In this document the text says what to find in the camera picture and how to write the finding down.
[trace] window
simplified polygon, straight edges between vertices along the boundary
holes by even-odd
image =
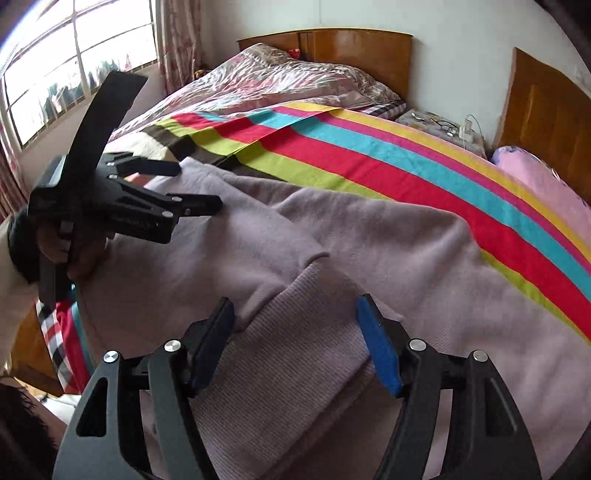
[[[112,70],[156,60],[150,0],[55,0],[20,39],[2,78],[5,116],[25,147],[89,98]]]

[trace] white wall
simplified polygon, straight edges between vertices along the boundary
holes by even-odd
[[[236,40],[311,27],[414,35],[409,104],[460,122],[472,113],[492,141],[519,47],[574,80],[583,61],[534,0],[209,0],[204,45],[220,63]]]
[[[164,98],[164,83],[158,66],[150,65],[139,73],[148,77],[148,81],[135,98],[122,124],[149,110]],[[85,102],[74,107],[21,153],[19,163],[28,186],[34,185],[53,158],[68,152],[89,104],[90,102]]]

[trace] brown wooden board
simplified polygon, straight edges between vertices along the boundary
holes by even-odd
[[[494,147],[503,145],[533,153],[591,203],[591,98],[518,48]]]

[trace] rainbow striped blanket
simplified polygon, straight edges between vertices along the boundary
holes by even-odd
[[[591,338],[591,248],[520,182],[461,148],[390,121],[301,102],[235,119],[173,115],[117,147],[142,154],[142,135],[178,160],[197,145],[299,186],[453,212],[470,225],[490,265]],[[149,150],[144,154],[153,156]]]

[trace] sweater sleeve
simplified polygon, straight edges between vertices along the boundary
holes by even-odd
[[[0,225],[0,369],[10,357],[18,325],[31,308],[37,286],[16,270],[8,250],[10,217]]]

